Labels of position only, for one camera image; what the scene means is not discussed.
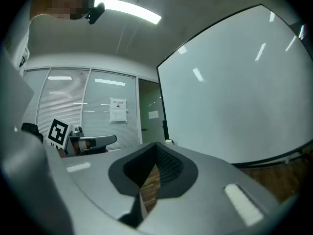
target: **wooden floor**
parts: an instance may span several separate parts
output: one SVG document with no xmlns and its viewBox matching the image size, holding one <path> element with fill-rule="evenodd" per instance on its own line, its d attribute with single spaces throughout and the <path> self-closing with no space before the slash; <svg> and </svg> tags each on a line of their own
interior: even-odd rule
<svg viewBox="0 0 313 235">
<path fill-rule="evenodd" d="M 308 170 L 309 162 L 306 159 L 297 159 L 288 164 L 263 168 L 241 169 L 246 175 L 268 189 L 279 203 L 300 191 Z"/>
<path fill-rule="evenodd" d="M 281 203 L 291 195 L 299 192 L 307 175 L 309 162 L 298 159 L 288 164 L 262 168 L 241 169 L 246 175 L 267 188 Z M 157 191 L 160 188 L 160 177 L 155 165 L 140 189 L 143 203 L 149 213 L 157 202 Z"/>
</svg>

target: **doorway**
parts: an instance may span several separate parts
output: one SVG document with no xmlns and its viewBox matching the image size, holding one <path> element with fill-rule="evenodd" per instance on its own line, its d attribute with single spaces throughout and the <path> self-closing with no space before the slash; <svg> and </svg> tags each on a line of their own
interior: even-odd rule
<svg viewBox="0 0 313 235">
<path fill-rule="evenodd" d="M 141 79 L 138 82 L 142 142 L 165 141 L 159 84 Z"/>
</svg>

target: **black chair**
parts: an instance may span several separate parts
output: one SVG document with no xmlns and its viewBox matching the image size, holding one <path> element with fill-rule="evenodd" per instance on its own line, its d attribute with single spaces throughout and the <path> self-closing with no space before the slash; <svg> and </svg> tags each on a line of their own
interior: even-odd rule
<svg viewBox="0 0 313 235">
<path fill-rule="evenodd" d="M 41 133 L 39 133 L 37 125 L 35 125 L 33 123 L 23 123 L 21 130 L 27 131 L 27 132 L 35 135 L 36 137 L 38 137 L 40 139 L 41 143 L 44 142 L 44 137 Z"/>
</svg>

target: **paper sign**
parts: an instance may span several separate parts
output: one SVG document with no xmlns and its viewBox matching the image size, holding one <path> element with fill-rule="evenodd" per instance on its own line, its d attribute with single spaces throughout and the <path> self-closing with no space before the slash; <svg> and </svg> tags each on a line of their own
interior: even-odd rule
<svg viewBox="0 0 313 235">
<path fill-rule="evenodd" d="M 149 119 L 158 118 L 158 112 L 149 112 Z"/>
<path fill-rule="evenodd" d="M 111 110 L 110 121 L 111 122 L 127 121 L 126 110 Z"/>
<path fill-rule="evenodd" d="M 126 110 L 126 99 L 111 98 L 111 110 Z"/>
</svg>

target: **window blinds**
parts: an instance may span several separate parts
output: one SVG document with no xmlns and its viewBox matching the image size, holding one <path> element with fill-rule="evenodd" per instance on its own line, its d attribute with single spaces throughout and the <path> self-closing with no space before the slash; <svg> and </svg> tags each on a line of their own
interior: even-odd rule
<svg viewBox="0 0 313 235">
<path fill-rule="evenodd" d="M 22 123 L 36 123 L 38 100 L 49 69 L 26 71 L 23 79 L 34 91 L 34 95 L 23 115 Z"/>
<path fill-rule="evenodd" d="M 116 135 L 117 141 L 108 150 L 139 144 L 135 87 L 134 77 L 92 70 L 82 114 L 85 136 Z M 110 97 L 127 99 L 127 123 L 110 123 Z"/>
<path fill-rule="evenodd" d="M 52 118 L 80 125 L 82 100 L 89 69 L 52 68 L 39 101 L 37 126 L 46 141 Z"/>
</svg>

